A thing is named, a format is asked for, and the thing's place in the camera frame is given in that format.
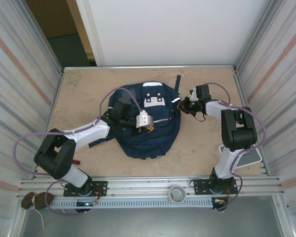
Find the backpack strap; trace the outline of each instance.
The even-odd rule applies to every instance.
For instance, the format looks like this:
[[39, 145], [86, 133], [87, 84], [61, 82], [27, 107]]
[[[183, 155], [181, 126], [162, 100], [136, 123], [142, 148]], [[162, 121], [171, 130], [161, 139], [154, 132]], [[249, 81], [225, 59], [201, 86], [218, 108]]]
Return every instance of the backpack strap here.
[[179, 86], [180, 86], [180, 80], [181, 80], [181, 75], [177, 75], [177, 80], [176, 80], [176, 85], [174, 89], [179, 92]]
[[91, 142], [91, 143], [89, 143], [89, 148], [91, 148], [91, 147], [93, 147], [93, 146], [95, 146], [95, 145], [98, 145], [98, 144], [100, 144], [100, 143], [102, 143], [102, 142], [110, 141], [110, 140], [112, 140], [113, 138], [115, 138], [115, 136], [114, 136], [114, 135], [111, 135], [111, 136], [108, 136], [107, 138], [102, 138], [102, 139], [99, 139], [99, 140], [97, 140], [97, 141]]

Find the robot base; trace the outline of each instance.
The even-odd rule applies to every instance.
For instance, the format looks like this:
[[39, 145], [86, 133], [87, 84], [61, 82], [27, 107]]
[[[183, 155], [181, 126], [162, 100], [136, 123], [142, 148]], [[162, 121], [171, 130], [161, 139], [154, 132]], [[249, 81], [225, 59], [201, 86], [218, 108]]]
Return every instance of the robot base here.
[[84, 190], [75, 187], [74, 185], [68, 183], [65, 185], [64, 190], [64, 197], [95, 197], [98, 196], [92, 190], [92, 187], [97, 187], [101, 189], [101, 197], [105, 197], [107, 195], [108, 190], [108, 182], [107, 181], [91, 181], [91, 188], [89, 188], [89, 191], [86, 193]]
[[227, 190], [229, 190], [229, 194], [237, 194], [238, 192], [236, 180], [233, 177], [219, 179], [214, 168], [209, 179], [195, 179], [193, 182], [195, 195], [227, 195]]

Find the wooden tabletop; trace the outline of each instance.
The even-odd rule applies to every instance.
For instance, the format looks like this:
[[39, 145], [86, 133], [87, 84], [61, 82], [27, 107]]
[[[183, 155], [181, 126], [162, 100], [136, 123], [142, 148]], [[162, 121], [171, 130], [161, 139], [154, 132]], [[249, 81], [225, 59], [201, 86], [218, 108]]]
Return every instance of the wooden tabletop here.
[[[112, 89], [145, 81], [160, 81], [174, 87], [177, 74], [181, 75], [180, 97], [206, 82], [223, 85], [233, 105], [241, 106], [231, 68], [90, 68], [65, 72], [50, 128], [70, 130], [93, 121], [99, 115], [101, 99]], [[210, 86], [213, 99], [227, 100], [222, 89]], [[74, 159], [79, 168], [90, 176], [169, 176], [208, 175], [218, 163], [216, 151], [222, 144], [221, 122], [206, 117], [199, 122], [191, 115], [182, 114], [181, 128], [171, 149], [155, 159], [128, 157], [115, 139], [92, 148], [85, 146]], [[260, 174], [259, 165], [237, 170], [241, 174]]]

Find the doorway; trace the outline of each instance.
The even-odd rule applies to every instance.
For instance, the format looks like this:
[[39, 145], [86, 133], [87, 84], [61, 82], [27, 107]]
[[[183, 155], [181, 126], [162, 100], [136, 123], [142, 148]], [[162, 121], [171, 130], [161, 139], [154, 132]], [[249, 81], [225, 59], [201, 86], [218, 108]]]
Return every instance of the doorway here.
[[26, 0], [62, 68], [96, 66], [75, 0]]

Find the orange stripe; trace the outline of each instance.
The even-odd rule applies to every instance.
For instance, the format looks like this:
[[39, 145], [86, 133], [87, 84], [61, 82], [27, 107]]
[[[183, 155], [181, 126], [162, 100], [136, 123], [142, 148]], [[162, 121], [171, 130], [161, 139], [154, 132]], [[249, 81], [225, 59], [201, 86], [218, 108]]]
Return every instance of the orange stripe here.
[[252, 94], [248, 98], [248, 102], [252, 100], [252, 98], [255, 96], [255, 94], [258, 92], [258, 90], [261, 89], [261, 87], [264, 85], [264, 83], [267, 81], [267, 79], [271, 76], [271, 74], [274, 72], [274, 70], [278, 67], [278, 65], [281, 63], [283, 58], [291, 51], [291, 49], [295, 46], [296, 44], [296, 34], [294, 37], [291, 39], [291, 41], [288, 43], [280, 57], [275, 61], [275, 63], [272, 65], [272, 67], [267, 71], [267, 73], [264, 75], [262, 80], [259, 82], [255, 90], [252, 92]]
[[288, 189], [296, 186], [296, 178], [290, 179], [288, 181], [285, 181], [282, 183], [282, 188], [283, 189]]
[[4, 190], [8, 190], [8, 191], [12, 191], [12, 192], [18, 192], [19, 188], [15, 185], [0, 181], [0, 189], [4, 189]]
[[31, 75], [26, 71], [26, 69], [23, 67], [23, 65], [20, 63], [20, 61], [14, 56], [14, 54], [11, 52], [11, 50], [6, 46], [6, 44], [3, 42], [3, 40], [0, 38], [0, 47], [2, 50], [6, 53], [6, 55], [10, 58], [12, 63], [20, 70], [20, 72], [28, 79], [28, 81], [31, 83], [31, 85], [34, 87], [34, 89], [40, 94], [40, 96], [44, 99], [44, 101], [51, 105], [51, 101], [45, 95], [45, 93], [40, 89], [40, 87], [36, 84], [34, 79], [31, 77]]

